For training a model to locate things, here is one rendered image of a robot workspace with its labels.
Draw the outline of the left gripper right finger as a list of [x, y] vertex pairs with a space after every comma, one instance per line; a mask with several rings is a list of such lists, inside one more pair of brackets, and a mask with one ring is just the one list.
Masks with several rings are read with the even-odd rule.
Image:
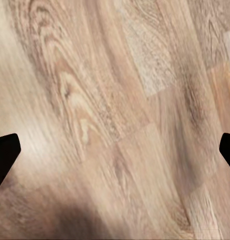
[[223, 133], [219, 145], [219, 151], [230, 166], [230, 133]]

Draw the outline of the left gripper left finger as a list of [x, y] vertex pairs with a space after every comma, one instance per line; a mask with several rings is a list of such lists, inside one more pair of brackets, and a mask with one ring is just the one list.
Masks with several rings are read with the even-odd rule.
[[0, 185], [21, 152], [16, 133], [0, 137]]

